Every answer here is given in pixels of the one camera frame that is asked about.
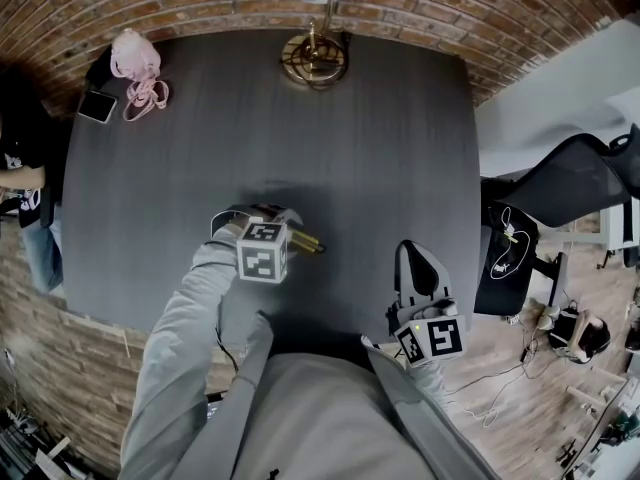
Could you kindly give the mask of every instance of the lamp base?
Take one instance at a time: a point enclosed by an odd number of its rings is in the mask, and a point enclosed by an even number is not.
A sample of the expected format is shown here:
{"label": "lamp base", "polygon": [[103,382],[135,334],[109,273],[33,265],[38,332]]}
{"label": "lamp base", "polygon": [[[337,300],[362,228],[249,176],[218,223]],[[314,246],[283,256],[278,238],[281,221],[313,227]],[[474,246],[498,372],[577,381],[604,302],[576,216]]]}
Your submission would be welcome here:
{"label": "lamp base", "polygon": [[346,48],[336,39],[311,34],[301,34],[287,42],[282,50],[282,65],[295,82],[313,88],[328,87],[347,71]]}

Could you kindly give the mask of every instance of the lamp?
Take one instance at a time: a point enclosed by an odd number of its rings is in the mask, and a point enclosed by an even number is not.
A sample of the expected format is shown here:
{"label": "lamp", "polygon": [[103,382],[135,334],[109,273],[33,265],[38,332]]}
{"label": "lamp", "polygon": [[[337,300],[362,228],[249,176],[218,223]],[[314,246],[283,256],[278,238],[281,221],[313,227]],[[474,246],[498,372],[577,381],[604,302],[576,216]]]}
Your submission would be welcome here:
{"label": "lamp", "polygon": [[326,4],[322,30],[316,31],[315,20],[309,33],[291,38],[282,50],[281,61],[286,73],[296,82],[312,88],[324,88],[340,80],[349,65],[348,36],[331,33],[329,25],[337,0],[302,0]]}

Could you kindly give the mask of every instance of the mesh chair back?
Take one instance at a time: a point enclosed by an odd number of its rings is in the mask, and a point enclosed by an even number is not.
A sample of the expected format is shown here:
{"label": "mesh chair back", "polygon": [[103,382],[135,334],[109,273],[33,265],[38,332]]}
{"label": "mesh chair back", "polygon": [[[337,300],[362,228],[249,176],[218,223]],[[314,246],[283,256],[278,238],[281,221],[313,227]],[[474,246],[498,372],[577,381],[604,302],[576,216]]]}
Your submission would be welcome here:
{"label": "mesh chair back", "polygon": [[593,135],[575,135],[496,199],[553,228],[622,204],[630,195],[605,151]]}
{"label": "mesh chair back", "polygon": [[635,124],[631,125],[629,135],[613,140],[604,157],[629,193],[640,199],[640,129]]}

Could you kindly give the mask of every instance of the blue jeans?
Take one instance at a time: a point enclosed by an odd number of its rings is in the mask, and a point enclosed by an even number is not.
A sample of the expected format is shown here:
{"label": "blue jeans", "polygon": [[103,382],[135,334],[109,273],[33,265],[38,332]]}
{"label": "blue jeans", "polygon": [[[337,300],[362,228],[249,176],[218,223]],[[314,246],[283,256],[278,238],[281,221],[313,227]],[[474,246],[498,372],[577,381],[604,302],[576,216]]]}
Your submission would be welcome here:
{"label": "blue jeans", "polygon": [[61,219],[62,208],[56,205],[50,227],[43,228],[37,220],[22,228],[33,285],[42,293],[49,293],[62,283]]}

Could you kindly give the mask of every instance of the gray jacket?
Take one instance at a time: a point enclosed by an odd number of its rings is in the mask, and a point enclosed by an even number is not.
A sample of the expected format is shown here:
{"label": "gray jacket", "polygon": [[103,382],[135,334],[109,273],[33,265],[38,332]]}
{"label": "gray jacket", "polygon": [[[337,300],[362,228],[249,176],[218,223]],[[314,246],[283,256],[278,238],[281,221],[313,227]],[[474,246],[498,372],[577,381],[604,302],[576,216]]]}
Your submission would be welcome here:
{"label": "gray jacket", "polygon": [[[235,234],[220,229],[197,251],[145,347],[133,414],[122,443],[120,478],[229,480],[273,332],[257,317],[249,353],[227,396],[207,421],[205,379],[218,307],[236,276]],[[392,358],[367,348],[402,433],[438,480],[498,479],[487,462]]]}

